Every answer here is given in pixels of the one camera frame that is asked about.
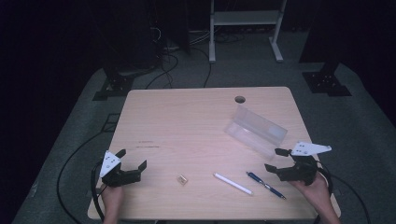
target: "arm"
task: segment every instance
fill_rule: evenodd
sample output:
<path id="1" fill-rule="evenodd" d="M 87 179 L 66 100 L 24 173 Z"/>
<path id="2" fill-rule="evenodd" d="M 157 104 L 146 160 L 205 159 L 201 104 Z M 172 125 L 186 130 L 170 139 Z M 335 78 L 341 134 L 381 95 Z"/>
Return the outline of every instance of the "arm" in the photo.
<path id="1" fill-rule="evenodd" d="M 289 183 L 297 188 L 314 206 L 324 223 L 341 223 L 332 207 L 326 179 L 320 173 L 317 173 L 314 182 L 309 186 L 306 186 L 303 181 L 289 181 Z"/>
<path id="2" fill-rule="evenodd" d="M 104 224 L 117 224 L 119 220 L 120 208 L 123 201 L 123 187 L 107 187 L 102 192 L 102 200 L 105 205 Z"/>

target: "wooden table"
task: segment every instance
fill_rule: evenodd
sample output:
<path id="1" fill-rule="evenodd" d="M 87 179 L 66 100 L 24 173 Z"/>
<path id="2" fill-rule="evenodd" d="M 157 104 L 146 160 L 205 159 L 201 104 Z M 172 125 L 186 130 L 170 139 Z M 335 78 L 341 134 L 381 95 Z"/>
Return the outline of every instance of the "wooden table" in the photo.
<path id="1" fill-rule="evenodd" d="M 243 106 L 247 109 L 288 130 L 280 147 L 310 142 L 286 87 L 130 91 L 109 150 L 117 153 L 126 149 L 121 166 L 124 171 L 136 169 L 144 160 L 148 168 L 141 182 L 124 186 L 121 218 L 274 220 L 317 215 L 295 188 L 265 170 L 265 163 L 290 167 L 292 158 L 275 156 L 268 160 L 224 132 L 236 111 L 236 96 L 246 98 Z M 249 178 L 246 171 L 255 173 L 287 200 L 277 198 Z M 254 194 L 249 196 L 229 186 L 214 173 Z M 188 179 L 186 185 L 177 181 L 179 175 Z M 334 198 L 332 203 L 340 216 Z M 88 216 L 99 218 L 92 203 Z"/>

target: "human hand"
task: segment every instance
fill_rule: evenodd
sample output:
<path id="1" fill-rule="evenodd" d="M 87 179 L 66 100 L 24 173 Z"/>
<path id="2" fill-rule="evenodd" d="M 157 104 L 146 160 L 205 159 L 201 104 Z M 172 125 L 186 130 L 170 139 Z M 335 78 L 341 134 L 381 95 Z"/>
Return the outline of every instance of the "human hand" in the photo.
<path id="1" fill-rule="evenodd" d="M 124 191 L 121 187 L 107 187 L 102 185 L 102 201 L 105 205 L 105 224 L 116 224 L 119 219 L 120 208 L 122 206 Z"/>
<path id="2" fill-rule="evenodd" d="M 326 179 L 319 172 L 317 172 L 314 182 L 309 186 L 306 186 L 304 181 L 289 181 L 289 183 L 314 206 L 324 223 L 341 223 L 332 207 Z"/>

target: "white pen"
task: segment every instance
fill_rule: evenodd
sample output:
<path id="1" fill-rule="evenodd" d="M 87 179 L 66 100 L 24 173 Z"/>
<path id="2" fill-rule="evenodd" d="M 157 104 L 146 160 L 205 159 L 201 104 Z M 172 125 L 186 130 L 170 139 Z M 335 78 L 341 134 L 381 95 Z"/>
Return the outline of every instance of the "white pen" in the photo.
<path id="1" fill-rule="evenodd" d="M 219 174 L 217 174 L 217 173 L 214 173 L 213 175 L 214 175 L 215 177 L 217 177 L 218 179 L 220 179 L 220 180 L 226 182 L 227 184 L 229 184 L 229 185 L 231 185 L 231 186 L 234 186 L 234 187 L 236 187 L 236 188 L 238 188 L 238 189 L 244 191 L 246 194 L 249 194 L 249 195 L 252 195 L 252 194 L 253 194 L 253 192 L 252 192 L 250 189 L 246 189 L 246 188 L 244 188 L 244 187 L 242 187 L 242 186 L 236 184 L 236 183 L 233 182 L 232 180 L 227 179 L 226 177 L 224 177 L 224 176 L 222 176 L 222 175 L 219 175 Z"/>

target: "transparent box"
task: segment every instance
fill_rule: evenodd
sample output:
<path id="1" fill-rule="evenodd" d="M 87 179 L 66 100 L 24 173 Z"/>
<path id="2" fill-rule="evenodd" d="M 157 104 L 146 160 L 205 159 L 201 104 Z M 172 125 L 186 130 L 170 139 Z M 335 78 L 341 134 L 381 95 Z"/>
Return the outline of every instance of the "transparent box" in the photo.
<path id="1" fill-rule="evenodd" d="M 271 159 L 275 151 L 268 147 L 268 142 L 279 147 L 288 130 L 238 105 L 225 132 Z"/>

